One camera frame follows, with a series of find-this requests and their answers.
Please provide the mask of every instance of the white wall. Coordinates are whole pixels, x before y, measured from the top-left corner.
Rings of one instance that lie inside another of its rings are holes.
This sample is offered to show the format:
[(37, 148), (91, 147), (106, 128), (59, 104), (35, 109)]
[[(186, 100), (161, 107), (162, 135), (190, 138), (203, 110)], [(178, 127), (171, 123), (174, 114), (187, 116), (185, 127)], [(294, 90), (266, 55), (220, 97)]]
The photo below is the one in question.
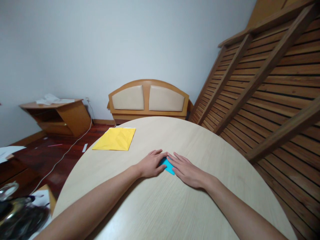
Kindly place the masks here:
[(37, 59), (28, 53), (24, 42), (15, 36), (0, 4), (0, 147), (40, 131), (37, 123), (18, 105), (34, 101), (52, 85)]
[[(20, 54), (34, 68), (24, 68), (32, 71), (28, 81), (41, 79), (53, 87), (33, 93), (22, 88), (15, 104), (36, 100), (45, 91), (89, 97), (95, 118), (112, 119), (108, 94), (143, 78), (169, 82), (194, 103), (217, 57), (217, 45), (246, 27), (255, 1), (2, 0), (0, 15), (15, 33), (14, 47), (27, 49)], [(20, 68), (8, 67), (25, 76)]]

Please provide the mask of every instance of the bed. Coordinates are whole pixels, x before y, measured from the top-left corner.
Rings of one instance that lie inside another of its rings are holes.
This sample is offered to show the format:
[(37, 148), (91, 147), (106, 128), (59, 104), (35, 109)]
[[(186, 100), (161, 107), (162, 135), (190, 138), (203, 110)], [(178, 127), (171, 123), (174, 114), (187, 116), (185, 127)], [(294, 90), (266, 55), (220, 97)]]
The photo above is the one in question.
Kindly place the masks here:
[(108, 109), (116, 124), (150, 116), (186, 119), (193, 107), (189, 95), (160, 80), (129, 82), (109, 94)]

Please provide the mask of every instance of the oval table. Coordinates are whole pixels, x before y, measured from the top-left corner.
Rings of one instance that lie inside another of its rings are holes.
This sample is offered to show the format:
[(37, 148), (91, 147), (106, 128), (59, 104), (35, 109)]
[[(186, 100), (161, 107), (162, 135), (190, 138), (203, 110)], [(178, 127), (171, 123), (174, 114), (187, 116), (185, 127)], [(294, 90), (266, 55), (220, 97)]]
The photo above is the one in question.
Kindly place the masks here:
[[(297, 239), (267, 184), (219, 136), (171, 117), (145, 117), (121, 127), (136, 128), (129, 151), (92, 150), (91, 146), (64, 184), (53, 217), (94, 187), (138, 163), (151, 150), (162, 148), (187, 157), (218, 177), (288, 239)], [(185, 185), (167, 171), (158, 177), (138, 180), (89, 238), (239, 239), (208, 194)]]

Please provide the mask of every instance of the yellow envelope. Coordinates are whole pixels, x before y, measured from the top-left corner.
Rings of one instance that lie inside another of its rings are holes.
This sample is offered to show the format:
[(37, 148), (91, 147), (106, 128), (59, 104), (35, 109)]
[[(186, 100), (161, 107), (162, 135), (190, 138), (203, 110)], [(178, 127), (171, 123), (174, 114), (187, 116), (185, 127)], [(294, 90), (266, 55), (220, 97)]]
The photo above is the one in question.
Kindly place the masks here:
[(109, 128), (92, 149), (128, 151), (135, 131), (135, 128)]

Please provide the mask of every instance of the white paper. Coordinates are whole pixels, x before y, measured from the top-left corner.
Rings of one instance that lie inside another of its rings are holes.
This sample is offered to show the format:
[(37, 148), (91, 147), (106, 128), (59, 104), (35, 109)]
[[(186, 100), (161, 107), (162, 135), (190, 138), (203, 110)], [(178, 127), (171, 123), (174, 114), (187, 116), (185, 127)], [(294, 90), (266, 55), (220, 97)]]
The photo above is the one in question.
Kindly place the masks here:
[[(35, 196), (36, 199), (32, 202), (33, 205), (36, 206), (45, 206), (47, 205), (47, 208), (50, 208), (50, 198), (49, 198), (49, 191), (48, 190), (38, 190), (35, 193), (32, 194), (32, 196)], [(37, 232), (35, 232), (29, 240), (34, 239), (43, 229), (45, 229), (52, 221), (51, 214), (48, 217), (48, 220), (46, 223), (40, 228)]]
[(88, 144), (86, 143), (86, 144), (83, 146), (82, 152), (85, 152), (85, 151), (87, 150), (87, 146), (88, 146)]
[(44, 95), (44, 98), (41, 98), (36, 101), (37, 104), (44, 104), (44, 105), (72, 103), (72, 102), (74, 102), (74, 99), (60, 99), (51, 93)]
[(9, 147), (2, 147), (0, 148), (0, 163), (5, 162), (10, 154), (17, 152), (21, 149), (24, 149), (26, 147), (23, 146), (9, 146)]

